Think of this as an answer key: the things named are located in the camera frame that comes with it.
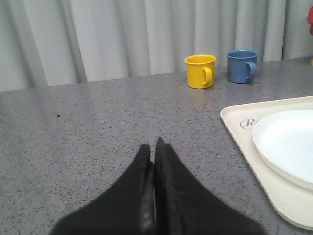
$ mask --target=printed logo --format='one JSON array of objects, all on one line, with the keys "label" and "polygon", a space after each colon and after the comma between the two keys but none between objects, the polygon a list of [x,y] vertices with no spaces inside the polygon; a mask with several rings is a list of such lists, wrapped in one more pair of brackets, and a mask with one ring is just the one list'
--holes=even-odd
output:
[{"label": "printed logo", "polygon": [[240,127],[246,130],[251,130],[258,122],[254,119],[246,119],[240,122]]}]

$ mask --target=red object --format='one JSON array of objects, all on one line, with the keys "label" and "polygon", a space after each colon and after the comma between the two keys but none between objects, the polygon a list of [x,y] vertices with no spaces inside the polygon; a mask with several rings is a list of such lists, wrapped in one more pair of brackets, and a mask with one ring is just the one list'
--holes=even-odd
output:
[{"label": "red object", "polygon": [[313,6],[308,13],[308,22],[311,25],[310,33],[313,35]]}]

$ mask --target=blue mug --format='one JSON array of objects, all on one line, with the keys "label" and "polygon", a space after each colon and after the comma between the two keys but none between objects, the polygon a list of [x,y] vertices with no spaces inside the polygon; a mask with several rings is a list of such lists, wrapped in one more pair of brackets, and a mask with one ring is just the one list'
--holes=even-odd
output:
[{"label": "blue mug", "polygon": [[256,60],[259,53],[255,50],[233,50],[227,54],[228,80],[234,83],[249,83],[256,74]]}]

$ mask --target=black object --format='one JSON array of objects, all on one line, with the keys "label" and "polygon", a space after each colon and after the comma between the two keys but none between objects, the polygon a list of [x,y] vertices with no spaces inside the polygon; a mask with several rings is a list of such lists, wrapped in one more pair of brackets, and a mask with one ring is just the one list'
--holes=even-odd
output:
[{"label": "black object", "polygon": [[161,138],[156,144],[155,194],[159,235],[266,234],[207,191]]},{"label": "black object", "polygon": [[142,145],[123,175],[90,204],[61,219],[51,235],[154,235],[153,164]]}]

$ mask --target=yellow mug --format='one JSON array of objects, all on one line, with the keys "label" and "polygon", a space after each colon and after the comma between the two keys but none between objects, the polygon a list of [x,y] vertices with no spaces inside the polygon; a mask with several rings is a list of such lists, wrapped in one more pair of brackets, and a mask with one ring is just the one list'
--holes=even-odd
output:
[{"label": "yellow mug", "polygon": [[192,55],[185,59],[187,64],[187,83],[191,88],[207,88],[214,84],[214,55]]}]

